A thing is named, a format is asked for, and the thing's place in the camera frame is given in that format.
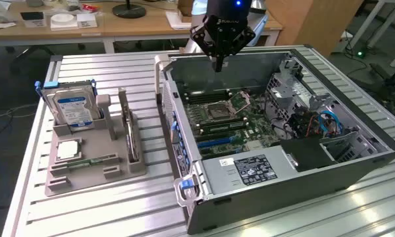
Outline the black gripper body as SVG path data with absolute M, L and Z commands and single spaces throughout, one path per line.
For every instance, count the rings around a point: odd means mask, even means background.
M 249 0 L 209 0 L 204 18 L 205 30 L 220 51 L 221 36 L 231 28 L 248 26 Z

